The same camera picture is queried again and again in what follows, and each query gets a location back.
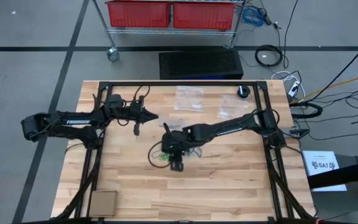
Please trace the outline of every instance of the caster wheel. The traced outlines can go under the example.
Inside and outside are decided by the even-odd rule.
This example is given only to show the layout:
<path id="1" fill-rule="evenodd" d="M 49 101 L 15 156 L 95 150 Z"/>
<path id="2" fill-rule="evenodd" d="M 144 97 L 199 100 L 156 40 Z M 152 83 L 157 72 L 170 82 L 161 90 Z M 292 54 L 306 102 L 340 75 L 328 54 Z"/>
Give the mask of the caster wheel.
<path id="1" fill-rule="evenodd" d="M 116 62 L 119 59 L 119 53 L 117 49 L 109 49 L 107 51 L 107 58 L 110 62 Z"/>

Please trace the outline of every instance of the wire shelf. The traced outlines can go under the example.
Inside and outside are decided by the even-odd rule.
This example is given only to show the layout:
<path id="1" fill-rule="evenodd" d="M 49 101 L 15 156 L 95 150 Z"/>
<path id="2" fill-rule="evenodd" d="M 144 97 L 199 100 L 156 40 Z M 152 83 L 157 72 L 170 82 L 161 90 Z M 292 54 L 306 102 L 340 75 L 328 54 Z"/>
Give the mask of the wire shelf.
<path id="1" fill-rule="evenodd" d="M 189 34 L 189 35 L 228 35 L 234 34 L 231 30 L 216 29 L 176 29 L 173 27 L 113 27 L 107 30 L 110 34 Z"/>

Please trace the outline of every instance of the metal shelving cart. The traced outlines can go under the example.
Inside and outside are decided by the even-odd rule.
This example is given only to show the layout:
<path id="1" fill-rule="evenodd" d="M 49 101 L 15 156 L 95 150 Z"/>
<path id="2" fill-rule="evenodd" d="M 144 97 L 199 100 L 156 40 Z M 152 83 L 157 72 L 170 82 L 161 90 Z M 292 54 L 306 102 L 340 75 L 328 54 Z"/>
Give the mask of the metal shelving cart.
<path id="1" fill-rule="evenodd" d="M 143 1 L 160 1 L 160 0 L 143 0 Z M 246 4 L 246 0 L 168 0 L 169 2 L 226 2 L 226 3 L 234 3 L 240 4 L 239 15 L 242 14 L 244 10 L 244 6 Z M 227 45 L 223 45 L 226 48 L 232 48 L 234 45 L 234 40 L 237 36 L 237 31 L 240 25 L 241 16 L 238 16 L 234 24 L 232 25 L 231 30 L 216 30 L 216 29 L 176 29 L 173 28 L 172 22 L 169 27 L 166 28 L 144 28 L 144 27 L 112 27 L 109 28 L 104 20 L 104 17 L 100 11 L 98 3 L 96 0 L 92 0 L 96 12 L 103 24 L 104 30 L 110 40 L 111 48 L 107 52 L 108 59 L 111 62 L 115 62 L 119 59 L 119 53 L 117 47 L 114 43 L 114 36 L 116 34 L 180 34 L 180 35 L 223 35 L 229 37 L 229 43 Z"/>

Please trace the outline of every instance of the cardboard box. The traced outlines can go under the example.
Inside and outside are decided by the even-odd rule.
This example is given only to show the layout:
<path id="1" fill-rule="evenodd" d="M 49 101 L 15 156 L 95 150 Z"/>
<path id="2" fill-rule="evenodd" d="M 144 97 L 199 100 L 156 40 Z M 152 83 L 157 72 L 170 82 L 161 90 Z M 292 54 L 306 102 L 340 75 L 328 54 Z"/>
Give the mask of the cardboard box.
<path id="1" fill-rule="evenodd" d="M 98 191 L 92 193 L 90 217 L 113 217 L 117 210 L 116 191 Z"/>

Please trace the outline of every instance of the shelf leg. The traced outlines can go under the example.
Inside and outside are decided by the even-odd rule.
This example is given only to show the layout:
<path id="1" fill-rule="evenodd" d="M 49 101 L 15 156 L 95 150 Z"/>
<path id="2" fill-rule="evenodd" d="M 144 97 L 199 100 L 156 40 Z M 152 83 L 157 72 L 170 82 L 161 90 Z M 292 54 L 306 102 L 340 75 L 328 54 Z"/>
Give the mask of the shelf leg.
<path id="1" fill-rule="evenodd" d="M 100 8 L 98 6 L 98 3 L 96 2 L 96 0 L 92 0 L 93 4 L 94 4 L 94 7 L 96 8 L 96 12 L 98 12 L 98 16 L 100 18 L 100 21 L 102 22 L 102 25 L 104 27 L 104 31 L 105 33 L 107 34 L 109 40 L 110 40 L 110 43 L 111 43 L 111 49 L 115 49 L 115 51 L 117 50 L 117 47 L 114 43 L 114 37 L 108 32 L 109 28 L 107 27 L 107 24 L 106 24 L 106 21 L 104 20 L 103 18 L 103 15 L 102 15 L 102 12 L 100 11 Z"/>
<path id="2" fill-rule="evenodd" d="M 246 5 L 246 0 L 243 0 L 243 2 L 241 4 L 240 14 L 239 14 L 239 16 L 237 18 L 237 21 L 236 21 L 236 24 L 234 26 L 234 34 L 233 34 L 233 36 L 230 36 L 229 45 L 227 46 L 227 48 L 233 48 L 234 44 L 236 44 L 236 42 L 237 42 L 238 29 L 239 29 L 239 26 L 240 26 L 240 23 L 241 23 L 241 15 L 242 15 L 242 12 L 244 11 L 244 6 L 245 5 Z"/>

